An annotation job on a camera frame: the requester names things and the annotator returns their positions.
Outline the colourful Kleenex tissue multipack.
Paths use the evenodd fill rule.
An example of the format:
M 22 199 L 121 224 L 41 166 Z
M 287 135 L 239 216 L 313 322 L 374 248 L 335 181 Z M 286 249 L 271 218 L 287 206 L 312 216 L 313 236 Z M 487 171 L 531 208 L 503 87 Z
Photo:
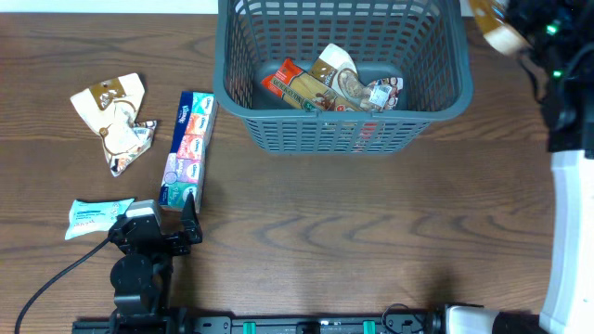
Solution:
M 161 180 L 158 202 L 165 210 L 181 211 L 189 195 L 196 210 L 204 181 L 206 151 L 218 103 L 214 94 L 184 91 L 176 114 L 171 149 Z

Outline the beige brown Pan snack bag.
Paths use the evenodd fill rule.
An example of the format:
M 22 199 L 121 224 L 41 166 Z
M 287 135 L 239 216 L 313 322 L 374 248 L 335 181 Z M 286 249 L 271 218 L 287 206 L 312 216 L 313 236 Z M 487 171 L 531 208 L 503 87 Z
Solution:
M 475 22 L 484 39 L 500 54 L 513 55 L 528 46 L 527 41 L 506 22 L 510 0 L 469 0 Z

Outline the beige snack bag with barcode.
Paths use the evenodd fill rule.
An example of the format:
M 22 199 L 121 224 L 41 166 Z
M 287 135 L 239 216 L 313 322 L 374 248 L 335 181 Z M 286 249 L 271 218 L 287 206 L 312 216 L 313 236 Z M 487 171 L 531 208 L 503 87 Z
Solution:
M 377 79 L 363 85 L 350 55 L 335 44 L 326 46 L 309 74 L 364 111 L 396 109 L 404 89 L 402 77 Z

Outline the orange yellow pasta packet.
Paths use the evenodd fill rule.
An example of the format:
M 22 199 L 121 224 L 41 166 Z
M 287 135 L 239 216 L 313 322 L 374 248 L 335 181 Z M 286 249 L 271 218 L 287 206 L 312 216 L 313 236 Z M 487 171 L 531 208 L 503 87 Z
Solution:
M 285 59 L 274 74 L 265 77 L 262 85 L 295 109 L 361 111 L 361 108 L 295 65 L 290 58 Z

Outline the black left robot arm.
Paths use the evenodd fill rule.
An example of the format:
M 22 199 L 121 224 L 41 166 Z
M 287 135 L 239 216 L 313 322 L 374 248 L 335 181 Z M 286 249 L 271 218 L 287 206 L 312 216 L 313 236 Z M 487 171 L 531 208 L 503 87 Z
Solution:
M 123 253 L 110 272 L 120 315 L 163 315 L 168 309 L 173 258 L 202 242 L 193 195 L 187 196 L 180 222 L 182 230 L 163 234 L 160 207 L 150 199 L 132 203 L 110 228 L 110 242 Z

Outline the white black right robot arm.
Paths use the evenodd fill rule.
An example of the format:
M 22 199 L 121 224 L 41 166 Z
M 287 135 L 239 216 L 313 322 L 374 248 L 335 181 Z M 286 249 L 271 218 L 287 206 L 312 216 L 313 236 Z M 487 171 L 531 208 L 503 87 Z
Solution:
M 484 39 L 529 57 L 549 79 L 536 102 L 549 129 L 555 223 L 549 287 L 537 315 L 469 304 L 427 314 L 444 334 L 590 333 L 593 330 L 593 2 L 472 1 Z

